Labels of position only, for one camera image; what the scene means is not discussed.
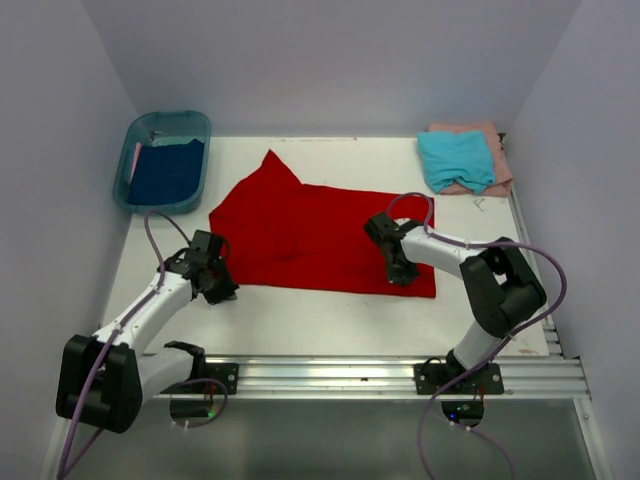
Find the red t shirt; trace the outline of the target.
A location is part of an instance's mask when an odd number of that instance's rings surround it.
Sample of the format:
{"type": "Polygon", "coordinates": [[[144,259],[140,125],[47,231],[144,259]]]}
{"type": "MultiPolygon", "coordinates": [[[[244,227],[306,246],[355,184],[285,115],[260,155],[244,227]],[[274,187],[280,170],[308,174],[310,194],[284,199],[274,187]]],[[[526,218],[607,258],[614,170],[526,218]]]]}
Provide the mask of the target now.
{"type": "Polygon", "coordinates": [[[432,267],[419,267],[408,286],[391,284],[365,233],[395,197],[303,183],[269,151],[210,212],[209,224],[230,244],[227,265],[238,284],[433,299],[432,267]]]}

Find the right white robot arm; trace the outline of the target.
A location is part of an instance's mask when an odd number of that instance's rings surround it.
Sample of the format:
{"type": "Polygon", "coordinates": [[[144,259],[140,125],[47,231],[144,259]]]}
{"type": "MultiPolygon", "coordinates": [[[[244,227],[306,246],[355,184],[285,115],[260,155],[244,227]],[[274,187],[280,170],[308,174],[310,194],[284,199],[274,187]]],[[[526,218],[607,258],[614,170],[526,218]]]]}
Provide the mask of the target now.
{"type": "Polygon", "coordinates": [[[518,247],[506,237],[471,247],[414,220],[397,222],[382,212],[364,226],[381,251],[387,280],[407,287],[421,265],[460,279],[473,314],[462,340],[447,354],[445,379],[451,389],[468,392],[481,380],[477,365],[547,301],[547,294],[518,247]]]}

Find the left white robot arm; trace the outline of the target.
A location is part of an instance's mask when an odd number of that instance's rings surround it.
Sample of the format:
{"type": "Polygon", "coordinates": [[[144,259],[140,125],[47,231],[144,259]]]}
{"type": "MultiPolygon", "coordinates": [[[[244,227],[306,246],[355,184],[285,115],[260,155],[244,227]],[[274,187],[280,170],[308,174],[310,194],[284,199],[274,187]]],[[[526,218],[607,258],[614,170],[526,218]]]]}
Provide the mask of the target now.
{"type": "Polygon", "coordinates": [[[123,433],[155,395],[174,387],[201,390],[211,378],[203,348],[173,340],[151,356],[145,350],[197,297],[210,305],[235,297],[228,254],[223,236],[196,231],[187,247],[163,261],[125,312],[90,336],[73,336],[63,350],[57,415],[123,433]]]}

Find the folded turquoise t shirt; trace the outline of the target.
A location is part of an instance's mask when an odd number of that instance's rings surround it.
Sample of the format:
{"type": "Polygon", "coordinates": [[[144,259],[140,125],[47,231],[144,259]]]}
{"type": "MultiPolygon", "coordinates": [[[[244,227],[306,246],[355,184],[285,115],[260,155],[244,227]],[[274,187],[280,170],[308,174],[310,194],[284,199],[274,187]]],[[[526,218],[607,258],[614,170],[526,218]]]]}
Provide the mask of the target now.
{"type": "Polygon", "coordinates": [[[416,139],[424,179],[433,192],[458,184],[481,194],[495,183],[494,157],[481,130],[429,131],[416,139]]]}

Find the dark blue t shirt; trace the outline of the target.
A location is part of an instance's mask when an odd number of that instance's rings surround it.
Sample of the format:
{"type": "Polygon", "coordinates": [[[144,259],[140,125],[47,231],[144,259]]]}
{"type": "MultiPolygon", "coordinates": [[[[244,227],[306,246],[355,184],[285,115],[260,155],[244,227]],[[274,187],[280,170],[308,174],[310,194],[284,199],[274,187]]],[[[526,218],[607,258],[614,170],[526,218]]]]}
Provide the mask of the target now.
{"type": "Polygon", "coordinates": [[[186,144],[143,146],[127,202],[161,206],[189,199],[199,187],[203,154],[204,143],[196,139],[186,144]]]}

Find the folded pink t shirt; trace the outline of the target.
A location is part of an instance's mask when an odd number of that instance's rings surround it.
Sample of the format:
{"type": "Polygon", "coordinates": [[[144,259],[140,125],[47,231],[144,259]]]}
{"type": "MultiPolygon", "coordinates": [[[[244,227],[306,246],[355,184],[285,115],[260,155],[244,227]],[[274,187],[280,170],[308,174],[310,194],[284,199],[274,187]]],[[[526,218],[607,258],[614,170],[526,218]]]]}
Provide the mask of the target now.
{"type": "Polygon", "coordinates": [[[487,145],[492,152],[494,160],[494,173],[496,181],[481,192],[482,196],[506,198],[512,190],[513,175],[507,164],[502,137],[497,132],[492,122],[481,122],[475,124],[443,124],[431,123],[427,128],[428,132],[445,131],[454,134],[480,130],[485,135],[487,145]]]}

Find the pink paper in bin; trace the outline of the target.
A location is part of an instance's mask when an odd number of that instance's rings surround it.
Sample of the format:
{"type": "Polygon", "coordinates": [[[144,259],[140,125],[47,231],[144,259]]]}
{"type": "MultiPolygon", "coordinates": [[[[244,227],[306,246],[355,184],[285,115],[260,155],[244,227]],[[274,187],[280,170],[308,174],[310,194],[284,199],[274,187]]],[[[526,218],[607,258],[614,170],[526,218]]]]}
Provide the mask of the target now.
{"type": "Polygon", "coordinates": [[[140,156],[140,151],[142,149],[142,144],[140,142],[136,142],[135,147],[134,147],[134,152],[133,152],[133,157],[132,157],[132,162],[131,162],[131,169],[130,169],[130,173],[129,173],[129,183],[131,183],[131,181],[133,180],[133,177],[135,175],[135,170],[137,167],[137,163],[139,160],[139,156],[140,156]]]}

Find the teal plastic bin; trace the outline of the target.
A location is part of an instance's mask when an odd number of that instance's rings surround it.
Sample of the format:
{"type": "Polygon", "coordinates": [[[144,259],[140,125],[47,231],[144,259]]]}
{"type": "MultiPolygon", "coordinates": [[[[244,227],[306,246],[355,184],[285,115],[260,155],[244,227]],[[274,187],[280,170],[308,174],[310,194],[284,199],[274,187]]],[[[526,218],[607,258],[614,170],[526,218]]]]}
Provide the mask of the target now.
{"type": "Polygon", "coordinates": [[[205,185],[211,122],[198,111],[155,111],[126,133],[112,196],[125,211],[169,215],[198,208],[205,185]]]}

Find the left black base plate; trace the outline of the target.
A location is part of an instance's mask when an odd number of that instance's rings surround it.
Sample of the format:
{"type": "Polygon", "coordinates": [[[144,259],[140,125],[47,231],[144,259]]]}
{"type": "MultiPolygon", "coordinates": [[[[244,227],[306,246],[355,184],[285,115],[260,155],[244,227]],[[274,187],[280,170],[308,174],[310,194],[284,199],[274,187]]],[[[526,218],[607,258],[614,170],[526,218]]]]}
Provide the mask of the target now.
{"type": "MultiPolygon", "coordinates": [[[[237,383],[239,379],[239,365],[237,363],[206,363],[202,366],[195,379],[213,378],[222,383],[229,395],[235,395],[237,392],[237,383]]],[[[190,386],[195,393],[203,393],[205,395],[216,395],[221,393],[220,387],[208,382],[199,382],[190,386]]]]}

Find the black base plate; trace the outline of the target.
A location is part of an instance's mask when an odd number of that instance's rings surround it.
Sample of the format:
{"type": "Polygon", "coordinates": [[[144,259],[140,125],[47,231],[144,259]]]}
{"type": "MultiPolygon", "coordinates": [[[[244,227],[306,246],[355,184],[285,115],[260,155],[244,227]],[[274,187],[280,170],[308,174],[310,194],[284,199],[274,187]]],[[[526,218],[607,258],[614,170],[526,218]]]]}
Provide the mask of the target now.
{"type": "MultiPolygon", "coordinates": [[[[213,378],[222,383],[229,395],[235,395],[237,392],[237,383],[239,379],[239,365],[237,363],[206,363],[202,366],[195,379],[213,378]]],[[[208,382],[199,382],[190,386],[195,393],[203,393],[205,395],[216,395],[221,393],[220,387],[208,382]]]]}
{"type": "Polygon", "coordinates": [[[471,373],[463,373],[444,359],[431,357],[413,365],[413,380],[418,395],[432,395],[443,386],[447,395],[501,395],[505,392],[500,367],[489,363],[471,373]]]}

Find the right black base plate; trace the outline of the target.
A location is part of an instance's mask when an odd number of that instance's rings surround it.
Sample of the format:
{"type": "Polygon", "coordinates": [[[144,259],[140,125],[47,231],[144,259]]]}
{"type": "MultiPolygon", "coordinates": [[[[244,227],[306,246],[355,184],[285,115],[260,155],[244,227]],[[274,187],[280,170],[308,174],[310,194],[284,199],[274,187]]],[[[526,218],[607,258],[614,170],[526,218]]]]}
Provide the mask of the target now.
{"type": "Polygon", "coordinates": [[[413,365],[413,380],[418,395],[432,395],[443,386],[447,395],[501,395],[505,392],[500,367],[489,363],[471,373],[463,373],[444,359],[431,357],[413,365]]]}

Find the aluminium mounting rail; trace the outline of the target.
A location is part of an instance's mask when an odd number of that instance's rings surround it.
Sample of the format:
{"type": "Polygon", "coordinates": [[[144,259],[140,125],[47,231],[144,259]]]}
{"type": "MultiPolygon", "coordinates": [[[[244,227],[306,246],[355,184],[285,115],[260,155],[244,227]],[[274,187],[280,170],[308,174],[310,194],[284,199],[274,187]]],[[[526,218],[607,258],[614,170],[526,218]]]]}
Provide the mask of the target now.
{"type": "MultiPolygon", "coordinates": [[[[210,356],[235,363],[239,399],[412,400],[417,397],[411,356],[210,356]]],[[[588,399],[581,363],[561,357],[500,357],[505,392],[497,400],[588,399]]]]}

